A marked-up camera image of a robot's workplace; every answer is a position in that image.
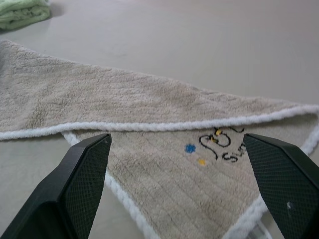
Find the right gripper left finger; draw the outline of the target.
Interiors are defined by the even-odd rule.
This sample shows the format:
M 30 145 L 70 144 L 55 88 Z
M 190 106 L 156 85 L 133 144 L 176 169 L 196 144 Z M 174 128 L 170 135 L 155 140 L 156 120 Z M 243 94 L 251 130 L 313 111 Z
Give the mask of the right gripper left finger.
M 69 148 L 33 190 L 0 239 L 88 239 L 102 197 L 108 133 Z

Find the beige towel with white trim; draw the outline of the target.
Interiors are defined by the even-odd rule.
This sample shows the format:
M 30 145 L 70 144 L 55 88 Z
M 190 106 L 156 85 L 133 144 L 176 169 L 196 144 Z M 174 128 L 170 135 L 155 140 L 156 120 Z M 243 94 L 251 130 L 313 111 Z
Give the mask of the beige towel with white trim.
M 266 211 L 243 144 L 311 154 L 319 106 L 246 98 L 0 41 L 0 140 L 109 132 L 106 185 L 147 239 L 244 239 Z

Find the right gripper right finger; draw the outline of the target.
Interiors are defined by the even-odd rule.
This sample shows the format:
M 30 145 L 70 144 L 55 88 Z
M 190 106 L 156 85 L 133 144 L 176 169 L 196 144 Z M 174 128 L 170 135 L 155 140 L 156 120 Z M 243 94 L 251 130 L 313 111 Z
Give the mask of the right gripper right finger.
M 259 192 L 285 239 L 319 239 L 319 167 L 297 146 L 243 138 Z

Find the green folded towel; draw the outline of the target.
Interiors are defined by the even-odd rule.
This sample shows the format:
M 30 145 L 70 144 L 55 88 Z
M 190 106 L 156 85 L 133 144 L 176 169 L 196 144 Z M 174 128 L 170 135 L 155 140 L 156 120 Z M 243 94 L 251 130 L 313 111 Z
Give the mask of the green folded towel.
M 0 30 L 15 30 L 49 17 L 49 0 L 0 0 Z

